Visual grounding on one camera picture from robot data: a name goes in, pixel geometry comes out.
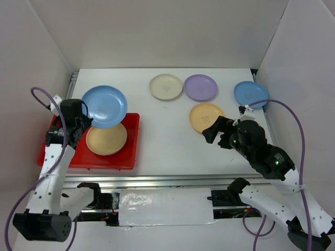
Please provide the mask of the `yellow plate front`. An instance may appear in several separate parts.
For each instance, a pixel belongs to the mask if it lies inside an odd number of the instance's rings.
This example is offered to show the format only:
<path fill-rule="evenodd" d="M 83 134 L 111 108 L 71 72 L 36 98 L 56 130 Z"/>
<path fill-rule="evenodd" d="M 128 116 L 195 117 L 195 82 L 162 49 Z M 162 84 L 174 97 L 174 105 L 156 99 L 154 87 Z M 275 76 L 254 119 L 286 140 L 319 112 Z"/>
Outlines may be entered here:
<path fill-rule="evenodd" d="M 124 147 L 127 136 L 127 130 L 121 123 L 107 129 L 91 127 L 86 134 L 86 145 L 97 155 L 113 155 Z"/>

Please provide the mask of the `blue plate front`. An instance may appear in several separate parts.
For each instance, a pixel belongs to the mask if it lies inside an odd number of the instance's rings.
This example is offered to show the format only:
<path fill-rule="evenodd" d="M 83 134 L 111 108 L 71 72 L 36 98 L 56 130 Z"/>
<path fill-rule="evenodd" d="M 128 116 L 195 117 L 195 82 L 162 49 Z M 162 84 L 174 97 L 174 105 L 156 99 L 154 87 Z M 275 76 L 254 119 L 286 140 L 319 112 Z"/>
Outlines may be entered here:
<path fill-rule="evenodd" d="M 81 100 L 88 107 L 88 117 L 92 126 L 108 129 L 121 123 L 128 111 L 124 94 L 112 87 L 100 85 L 88 90 Z"/>

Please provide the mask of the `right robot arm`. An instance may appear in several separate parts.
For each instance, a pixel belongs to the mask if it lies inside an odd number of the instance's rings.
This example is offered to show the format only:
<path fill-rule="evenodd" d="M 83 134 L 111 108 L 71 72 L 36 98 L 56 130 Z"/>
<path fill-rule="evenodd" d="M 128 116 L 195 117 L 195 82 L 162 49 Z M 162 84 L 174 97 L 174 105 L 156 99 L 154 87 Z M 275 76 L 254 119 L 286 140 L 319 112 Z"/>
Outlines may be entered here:
<path fill-rule="evenodd" d="M 232 204 L 248 204 L 280 225 L 289 240 L 300 250 L 326 250 L 334 234 L 334 218 L 326 213 L 312 194 L 299 183 L 299 172 L 288 154 L 268 144 L 264 129 L 253 120 L 234 122 L 218 117 L 202 132 L 213 143 L 221 132 L 218 145 L 234 149 L 284 197 L 287 205 L 267 197 L 244 178 L 237 178 L 227 188 Z"/>

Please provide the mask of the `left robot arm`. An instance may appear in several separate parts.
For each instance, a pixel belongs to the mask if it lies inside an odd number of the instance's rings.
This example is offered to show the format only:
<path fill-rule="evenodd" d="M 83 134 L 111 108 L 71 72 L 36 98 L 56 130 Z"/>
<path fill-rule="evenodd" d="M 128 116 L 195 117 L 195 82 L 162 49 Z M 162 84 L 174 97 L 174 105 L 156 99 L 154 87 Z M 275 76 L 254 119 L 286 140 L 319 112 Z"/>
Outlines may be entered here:
<path fill-rule="evenodd" d="M 51 110 L 59 115 L 46 132 L 42 182 L 36 185 L 24 213 L 16 213 L 13 218 L 14 227 L 28 241 L 64 242 L 72 221 L 84 208 L 96 209 L 103 204 L 97 183 L 82 182 L 73 190 L 63 190 L 76 147 L 92 120 L 80 99 L 57 104 Z"/>

